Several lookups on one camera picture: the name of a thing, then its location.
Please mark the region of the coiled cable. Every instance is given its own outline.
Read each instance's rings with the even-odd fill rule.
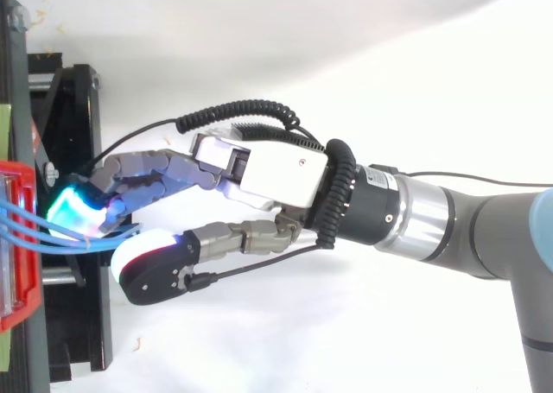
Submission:
[[[276,118],[283,123],[286,130],[296,129],[300,126],[301,122],[296,113],[286,105],[263,99],[246,99],[211,106],[205,110],[179,117],[176,120],[176,129],[181,134],[184,134],[190,130],[195,130],[196,128],[204,127],[219,121],[254,115]]]
[[[334,242],[340,228],[340,221],[346,209],[345,204],[355,180],[356,161],[352,150],[341,140],[330,140],[325,153],[334,173],[330,188],[322,202],[319,231],[315,244],[322,249],[334,249]]]

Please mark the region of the screw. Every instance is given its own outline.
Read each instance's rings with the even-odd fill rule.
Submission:
[[[55,169],[52,162],[47,162],[44,164],[44,180],[49,187],[53,187],[55,181],[60,178],[60,172]]]
[[[10,27],[19,33],[25,33],[31,25],[31,16],[29,11],[23,6],[15,6],[10,9],[8,14]]]
[[[98,90],[100,89],[100,75],[98,75],[97,73],[95,73],[93,76],[92,76],[92,88],[95,89],[95,90]]]

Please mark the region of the red plastic part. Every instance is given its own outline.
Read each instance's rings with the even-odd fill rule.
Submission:
[[[0,161],[0,174],[10,177],[11,203],[24,208],[28,212],[35,213],[35,169],[20,162]],[[17,215],[11,218],[21,225],[33,229],[36,225]],[[29,238],[19,232],[13,232],[15,236],[31,243],[37,243],[36,239]],[[41,305],[41,258],[38,252],[27,250],[19,246],[13,246],[16,298],[21,305],[3,318],[0,318],[0,333],[9,330],[13,326],[26,320]]]

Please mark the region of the white wall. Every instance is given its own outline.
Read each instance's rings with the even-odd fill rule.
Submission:
[[[553,179],[550,0],[20,1],[36,21],[46,12],[31,51],[102,74],[104,145],[157,119],[264,97],[367,164]],[[164,137],[188,148],[167,127],[122,149],[166,147]],[[136,219],[182,231],[259,216],[193,190]],[[111,298],[115,361],[93,375],[75,366],[54,391],[530,392],[508,284],[356,244],[153,307],[129,305],[115,284]]]

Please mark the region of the light blue cap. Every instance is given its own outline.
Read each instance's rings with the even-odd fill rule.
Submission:
[[[553,188],[534,199],[530,208],[530,234],[537,253],[553,272]]]

